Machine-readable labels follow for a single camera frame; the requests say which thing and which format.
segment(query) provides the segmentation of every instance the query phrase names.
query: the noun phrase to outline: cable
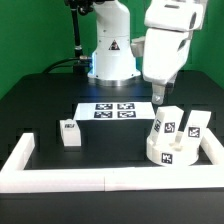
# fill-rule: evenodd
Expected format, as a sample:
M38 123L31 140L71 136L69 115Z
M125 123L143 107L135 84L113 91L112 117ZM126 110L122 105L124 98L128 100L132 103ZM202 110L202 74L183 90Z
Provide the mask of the cable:
M51 64L50 66L48 66L47 68L45 68L42 73L43 74L48 74L57 65L60 65L60 64L66 63L66 62L70 62L70 61L79 61L79 58L67 58L67 59L64 59L64 60L57 61L57 62Z
M71 62L71 61L74 61L72 65L63 65L64 63ZM89 68L91 65L91 62L92 62L91 57L88 57L85 55L81 55L78 58L68 58L68 59L57 61L53 63L52 65L48 66L46 69L44 69L42 74L49 74L52 70L56 68L66 68L66 67L73 67L73 69L75 67Z

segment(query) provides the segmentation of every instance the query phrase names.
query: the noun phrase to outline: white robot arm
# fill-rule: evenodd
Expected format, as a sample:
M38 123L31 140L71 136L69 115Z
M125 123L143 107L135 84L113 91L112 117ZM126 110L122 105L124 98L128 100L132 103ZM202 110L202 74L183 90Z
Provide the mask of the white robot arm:
M91 83L127 85L141 75L130 45L130 12L119 0L70 0L81 15L96 12L97 48L92 54Z
M162 104L167 83L186 63L193 30L202 28L208 0L152 0L145 16L145 38L132 43L143 56L144 80L152 82L152 102Z

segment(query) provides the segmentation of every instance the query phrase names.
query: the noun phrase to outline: table surface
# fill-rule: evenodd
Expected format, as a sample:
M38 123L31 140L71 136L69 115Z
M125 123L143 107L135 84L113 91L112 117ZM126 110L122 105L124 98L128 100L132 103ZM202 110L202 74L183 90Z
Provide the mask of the table surface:
M0 101L0 167L24 132L33 132L36 143L26 169L156 166L145 153L152 120L79 121L82 147L64 147L59 126L73 118L78 103L149 102L151 96L143 80L102 87L73 74L27 75ZM204 73L185 71L163 106L184 110L180 130L191 110L212 111L208 127L224 145L223 99ZM203 150L197 164L211 164ZM4 224L223 223L223 206L223 189L0 195Z

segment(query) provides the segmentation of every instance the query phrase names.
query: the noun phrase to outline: marker sheet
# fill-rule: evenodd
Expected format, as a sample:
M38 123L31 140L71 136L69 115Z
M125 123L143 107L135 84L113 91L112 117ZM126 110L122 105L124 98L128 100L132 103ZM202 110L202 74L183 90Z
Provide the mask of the marker sheet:
M74 120L154 119L151 102L79 103Z

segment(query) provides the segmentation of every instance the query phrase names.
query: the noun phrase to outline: warning sticker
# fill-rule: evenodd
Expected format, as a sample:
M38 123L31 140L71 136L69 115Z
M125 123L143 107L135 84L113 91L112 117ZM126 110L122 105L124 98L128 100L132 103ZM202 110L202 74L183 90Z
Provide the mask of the warning sticker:
M110 51L119 51L120 50L116 40L113 41L113 43L111 44L109 50Z

